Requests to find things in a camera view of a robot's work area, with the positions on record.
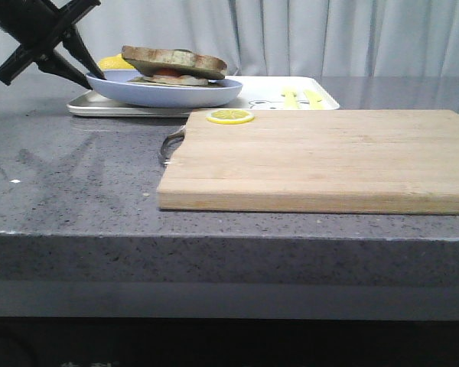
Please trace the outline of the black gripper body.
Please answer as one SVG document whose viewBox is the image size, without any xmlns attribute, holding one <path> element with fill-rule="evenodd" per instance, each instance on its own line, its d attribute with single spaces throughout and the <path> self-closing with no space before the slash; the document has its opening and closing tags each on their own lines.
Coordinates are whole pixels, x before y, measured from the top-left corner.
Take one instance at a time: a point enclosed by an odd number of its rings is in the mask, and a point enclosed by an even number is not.
<svg viewBox="0 0 459 367">
<path fill-rule="evenodd" d="M 10 85 L 41 54 L 63 44 L 65 30 L 99 5 L 97 0 L 70 1 L 60 8 L 51 1 L 0 1 L 0 28 L 19 43 L 0 66 L 0 81 Z"/>
</svg>

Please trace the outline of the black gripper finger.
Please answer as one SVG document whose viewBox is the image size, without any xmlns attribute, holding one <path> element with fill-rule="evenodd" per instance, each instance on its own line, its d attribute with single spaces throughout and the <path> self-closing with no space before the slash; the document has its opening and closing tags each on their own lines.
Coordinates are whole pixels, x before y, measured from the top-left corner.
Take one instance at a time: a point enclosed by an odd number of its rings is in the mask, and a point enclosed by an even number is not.
<svg viewBox="0 0 459 367">
<path fill-rule="evenodd" d="M 87 68 L 91 74 L 101 80 L 105 79 L 103 71 L 101 71 L 93 60 L 75 25 L 69 26 L 63 33 L 63 46 L 70 55 Z"/>
<path fill-rule="evenodd" d="M 87 78 L 76 67 L 72 66 L 63 56 L 55 50 L 49 54 L 41 54 L 35 63 L 40 71 L 60 76 L 70 80 L 86 89 L 92 89 Z"/>
</svg>

